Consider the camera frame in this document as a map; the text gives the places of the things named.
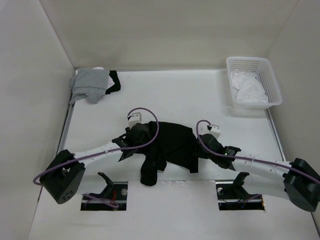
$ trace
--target white table surface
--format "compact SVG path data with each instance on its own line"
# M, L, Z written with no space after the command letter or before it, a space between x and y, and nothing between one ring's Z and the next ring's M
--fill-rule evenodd
M121 91L106 95L98 104L76 102L66 149L81 152L104 145L125 132L129 110L145 107L159 121L192 127L194 133L196 122L207 119L220 126L223 145L242 149L239 155L281 161L265 111L231 107L226 71L120 72L118 76ZM142 117L144 122L153 120L147 112ZM200 159L199 173L193 174L168 164L158 173L162 181L153 187L138 181L143 161L144 156L137 155L101 170L115 182L129 181L127 211L82 212L80 195L58 205L44 189L29 239L319 239L311 214L280 198L264 196L266 211L219 211L210 180L234 179L237 173L210 160Z

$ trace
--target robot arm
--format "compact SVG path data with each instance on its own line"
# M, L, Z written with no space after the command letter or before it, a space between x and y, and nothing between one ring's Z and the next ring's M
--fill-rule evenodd
M235 156L241 151L237 147L223 147L211 134L200 136L202 142L213 152L221 155ZM291 201L298 208L308 212L317 209L320 200L320 184L296 172L275 165L261 164L252 160L237 160L209 153L200 148L201 158L211 159L221 168L240 172L233 182L239 199L246 199L250 194L270 195ZM320 176L303 159L296 158L293 162L281 161L282 166L299 170L306 175L320 180Z
M149 131L144 124L135 123L131 127L131 129L126 129L126 134L101 147L76 153L70 153L68 150L61 151L48 166L47 170L70 160L78 161L43 175L40 178L41 184L58 204L67 202L75 193L85 194L90 192L95 197L106 198L110 194L110 187L113 183L104 173L99 172L101 166L116 164L124 159L129 159L134 153L139 153L139 149L111 152L109 150L138 146L147 143L151 139ZM211 151L229 156L229 158L208 152L200 143L195 153L197 157L210 159L221 168L240 172L233 182L239 199L246 199L249 194L271 195L287 199L305 211L314 212L316 210L320 199L320 184L316 184L310 179L283 167L261 164L254 161L254 159L251 161L236 160L232 156L241 151L239 148L233 146L223 147L209 133L199 137ZM320 176L302 159L297 158L294 162L281 162L281 164L296 168L320 180ZM87 181L82 181L85 172L86 175L98 173L101 176L100 183L95 180L95 186L93 187Z

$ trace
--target white laundry basket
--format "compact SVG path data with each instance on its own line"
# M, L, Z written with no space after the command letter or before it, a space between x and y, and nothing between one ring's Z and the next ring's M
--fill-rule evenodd
M260 57L231 56L226 59L226 68L231 90L232 105L240 109L268 109L282 103L282 97L276 76L269 60ZM256 75L256 79L262 84L268 103L241 102L236 100L236 91L232 87L231 72L239 70Z

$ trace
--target black clamp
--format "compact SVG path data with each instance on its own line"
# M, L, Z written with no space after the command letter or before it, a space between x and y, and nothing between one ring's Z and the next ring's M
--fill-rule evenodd
M62 150L56 155L47 169L73 159L74 155L72 153L68 150ZM60 167L40 177L40 183L58 204L63 204L69 201L77 192L85 170L83 163L74 162L65 168Z
M290 164L292 168L320 181L320 176L305 160L296 158ZM292 170L284 174L283 177L284 191L288 194L290 201L305 211L316 211L320 200L320 184Z

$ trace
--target purple cable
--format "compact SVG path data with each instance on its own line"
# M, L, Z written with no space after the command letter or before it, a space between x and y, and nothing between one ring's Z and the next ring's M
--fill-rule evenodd
M72 164L72 163L75 163L75 162L78 162L78 161L81 161L81 160L84 160L84 159L89 159L89 158L93 158L93 157L97 157L97 156L100 156L100 155L103 155L103 154L107 154L107 153L112 153L112 152L115 152L115 151L122 151L122 150L132 150L132 149L140 149L140 148L144 148L146 146L148 146L149 144L151 144L158 136L158 133L159 133L159 121L158 121L158 118L157 116L149 109L145 108L145 107L136 107L134 109L132 109L131 111L129 111L129 113L127 114L128 116L135 110L145 110L149 113L152 114L152 116L154 117L155 119L155 122L156 122L156 132L155 132L155 135L154 137L148 141L147 143L145 144L142 144L142 145L139 145L139 146L128 146L128 147L118 147L118 148L114 148L114 149L110 149L108 150L107 152L105 151L101 151L101 152L97 152L97 153L94 153L94 154L91 154L91 155L87 155L87 156L82 156L82 157L79 157L79 158L76 158L76 159L72 159L70 161L66 161L64 163L61 163L61 164L58 164L57 166L54 166L54 167L51 167L47 170L45 170L44 172L38 174L34 179L33 179L33 183L35 185L39 185L41 186L41 183L40 182L37 182L37 180L39 178L41 178L42 176L54 171L54 170L57 170L61 167L64 167L66 165L69 165L69 164Z
M109 207L112 207L112 208L114 208L114 209L119 208L119 204L116 203L116 202L112 202L111 199L97 198L97 197L94 197L94 196L89 195L89 193L82 194L82 195L90 199L90 200L88 200L88 201L84 204L84 207L86 207L87 204L90 203L91 201L96 200L96 201L99 201L99 202L101 202L101 203L103 203L103 204L105 204L105 205L108 205Z
M209 125L211 125L211 123L208 121L208 120L200 120L196 123L196 127L195 127L195 130L196 130L196 135L199 139L199 142L200 144L202 145L202 147L207 150L209 153L213 154L213 155L216 155L218 157L223 157L223 158L229 158L229 159L240 159L240 160L247 160L247 161L253 161L252 158L249 158L249 157L245 157L245 156L229 156L229 155L223 155L223 154L219 154L217 152L214 152L212 150L210 150L205 144L204 142L201 140L200 138L200 134L199 134L199 124L200 123L207 123ZM261 164L267 164L267 165L274 165L274 166L277 166L277 167L281 167L281 168L284 168L284 169L289 169L290 171L292 172L295 172L297 174L300 174L304 177L306 177L307 179L310 179L311 181L315 182L316 184L320 184L320 181L315 179L314 177L304 173L303 171L300 171L298 169L295 169L293 167L289 167L289 166L286 166L286 165L282 165L280 163L277 163L277 162L272 162L272 161L264 161L264 160L260 160L260 159L255 159L254 158L254 162L257 162L257 163L261 163Z
M252 199L255 199L255 198L257 198L257 197L260 197L261 196L261 194L256 194L256 195L254 195L254 196L252 196L252 197L250 197L250 198L248 198L248 199L246 199L246 200L241 200L241 201L238 201L238 202L236 202L237 204L243 204L243 203L246 203L246 202L248 202L248 201L250 201L250 200L252 200Z

